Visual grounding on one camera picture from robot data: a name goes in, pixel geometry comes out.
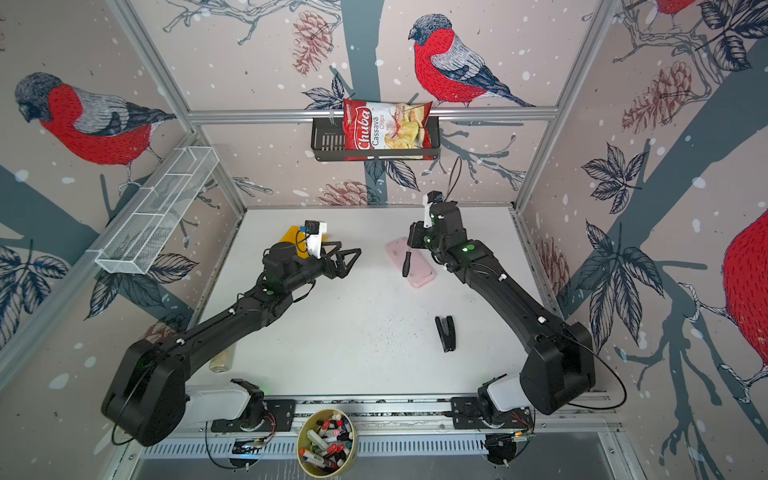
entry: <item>bird illustration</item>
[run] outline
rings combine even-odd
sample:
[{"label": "bird illustration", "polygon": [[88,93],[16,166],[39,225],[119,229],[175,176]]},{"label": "bird illustration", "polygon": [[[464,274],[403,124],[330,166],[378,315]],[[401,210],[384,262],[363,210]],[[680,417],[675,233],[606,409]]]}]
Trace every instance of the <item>bird illustration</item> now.
[{"label": "bird illustration", "polygon": [[15,95],[24,119],[39,120],[73,154],[94,164],[124,165],[128,180],[118,186],[119,194],[127,185],[139,185],[131,179],[131,162],[145,150],[154,154],[149,140],[155,128],[176,118],[115,95],[92,94],[43,72],[21,80]]},{"label": "bird illustration", "polygon": [[674,22],[674,16],[680,13],[683,8],[686,8],[688,5],[691,5],[694,3],[694,0],[650,0],[650,3],[654,6],[656,9],[656,12],[653,13],[654,17],[650,21],[650,24],[648,25],[648,28],[646,28],[646,31],[652,32],[653,30],[651,27],[653,26],[654,22],[656,21],[656,18],[660,13],[663,13],[665,15],[669,15],[672,17],[672,28],[667,32],[673,31],[675,29],[681,29],[683,26],[679,25]]},{"label": "bird illustration", "polygon": [[521,107],[533,107],[515,97],[485,66],[482,57],[462,43],[445,15],[422,16],[413,24],[408,39],[415,41],[416,78],[437,98],[435,106],[449,101],[468,107],[476,98],[501,97]]},{"label": "bird illustration", "polygon": [[726,317],[739,328],[763,366],[750,379],[744,380],[728,365],[720,365],[744,388],[742,403],[750,403],[750,387],[768,377],[768,211],[736,235],[728,246],[723,261],[723,287],[726,306],[716,308],[701,303],[693,286],[681,283],[691,291],[697,311],[690,321],[699,319],[700,308]]}]

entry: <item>wall shelf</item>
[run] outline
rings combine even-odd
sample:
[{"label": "wall shelf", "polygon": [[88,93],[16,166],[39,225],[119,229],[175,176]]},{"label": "wall shelf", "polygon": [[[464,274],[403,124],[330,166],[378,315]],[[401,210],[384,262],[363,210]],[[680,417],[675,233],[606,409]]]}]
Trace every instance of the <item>wall shelf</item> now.
[{"label": "wall shelf", "polygon": [[173,164],[151,187],[96,263],[109,273],[146,273],[219,163],[212,147],[174,150]]}]

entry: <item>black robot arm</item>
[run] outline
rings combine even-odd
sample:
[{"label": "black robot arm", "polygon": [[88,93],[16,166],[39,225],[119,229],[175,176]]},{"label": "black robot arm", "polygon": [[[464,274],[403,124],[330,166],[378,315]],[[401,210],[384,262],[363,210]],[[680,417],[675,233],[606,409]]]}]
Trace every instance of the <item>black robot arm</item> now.
[{"label": "black robot arm", "polygon": [[429,227],[411,225],[408,245],[426,248],[432,259],[477,291],[512,328],[528,359],[520,384],[531,404],[545,415],[553,413],[594,386],[594,359],[589,332],[580,323],[568,325],[546,310],[515,282],[479,240],[468,240],[456,202],[428,195]]},{"label": "black robot arm", "polygon": [[[145,339],[126,351],[101,404],[101,413],[142,445],[158,443],[184,416],[184,383],[219,352],[249,333],[269,326],[294,303],[292,292],[325,275],[343,278],[360,249],[341,250],[341,242],[320,258],[296,255],[296,245],[277,243],[263,256],[256,286],[231,306],[194,328],[153,344]],[[353,255],[349,262],[345,257]]]}]

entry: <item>cable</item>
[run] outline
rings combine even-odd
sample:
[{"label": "cable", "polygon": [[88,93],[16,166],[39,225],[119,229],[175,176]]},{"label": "cable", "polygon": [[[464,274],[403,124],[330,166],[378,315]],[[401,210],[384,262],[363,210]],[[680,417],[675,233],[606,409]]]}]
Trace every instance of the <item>cable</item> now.
[{"label": "cable", "polygon": [[110,440],[112,441],[112,445],[116,445],[119,447],[120,445],[125,445],[134,439],[134,437],[130,437],[128,440],[124,440],[123,442],[118,443],[114,440],[114,433],[118,429],[118,423],[120,422],[120,418],[122,418],[123,413],[125,412],[125,408],[128,406],[128,402],[131,401],[131,397],[134,396],[134,393],[136,393],[136,389],[139,388],[139,385],[141,384],[141,380],[144,380],[144,377],[147,376],[147,374],[152,370],[153,366],[154,366],[154,362],[147,365],[147,368],[144,370],[143,373],[141,373],[139,380],[136,381],[136,384],[134,385],[134,388],[131,390],[131,393],[128,394],[128,398],[125,399],[123,408],[120,409],[120,413],[118,413],[118,418],[114,421],[114,425],[112,426],[112,436],[110,438]]},{"label": "cable", "polygon": [[[458,179],[462,176],[462,168],[464,166],[464,162],[459,163],[461,160],[461,156],[456,157],[456,160],[453,162],[453,167],[451,167],[451,174],[448,177],[448,186],[450,187],[448,190],[448,194],[445,195],[445,202],[448,201],[448,198],[451,197],[451,192],[453,192],[453,189],[456,188],[456,184],[458,183]],[[456,181],[453,183],[453,186],[451,187],[451,179],[453,178],[453,172],[456,171],[456,164],[458,164],[458,175],[456,175]]]},{"label": "cable", "polygon": [[225,465],[219,465],[214,460],[214,457],[210,455],[210,447],[208,446],[208,422],[205,422],[205,452],[208,454],[208,458],[210,458],[210,461],[217,467],[223,468],[224,470],[241,470],[242,467],[227,467]]},{"label": "cable", "polygon": [[616,377],[616,380],[618,380],[619,384],[621,385],[621,389],[624,390],[624,398],[617,405],[614,405],[614,406],[609,406],[609,407],[590,407],[590,406],[586,406],[586,405],[579,405],[577,403],[568,403],[568,405],[574,406],[574,407],[578,407],[580,409],[590,409],[590,410],[613,410],[613,409],[617,409],[620,406],[622,406],[627,401],[627,387],[624,386],[624,382],[621,381],[621,378],[619,377],[619,375],[616,372],[614,372],[614,370],[605,362],[605,360],[600,358],[600,356],[597,353],[595,353],[593,349],[591,349],[588,346],[584,345],[583,343],[577,341],[576,339],[572,339],[571,337],[566,336],[566,335],[564,335],[562,333],[559,333],[559,332],[555,332],[555,333],[557,333],[558,335],[562,336],[565,339],[568,339],[568,340],[572,341],[576,345],[580,346],[581,348],[583,348],[583,349],[587,350],[589,353],[591,353],[594,358],[600,360],[600,362],[603,365],[605,365],[605,368],[607,368],[608,371],[611,372],[611,375]]}]

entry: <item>bird's head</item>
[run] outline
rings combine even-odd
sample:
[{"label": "bird's head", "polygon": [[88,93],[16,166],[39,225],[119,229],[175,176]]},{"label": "bird's head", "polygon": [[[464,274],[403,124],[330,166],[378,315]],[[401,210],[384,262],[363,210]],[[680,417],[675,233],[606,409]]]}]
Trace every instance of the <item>bird's head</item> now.
[{"label": "bird's head", "polygon": [[429,40],[429,37],[438,30],[453,28],[451,21],[445,15],[439,13],[430,13],[416,20],[408,34],[409,40],[414,40],[419,46],[423,47]]},{"label": "bird's head", "polygon": [[27,122],[33,120],[53,121],[48,106],[48,94],[64,83],[58,77],[38,71],[27,75],[16,85],[18,111]]}]

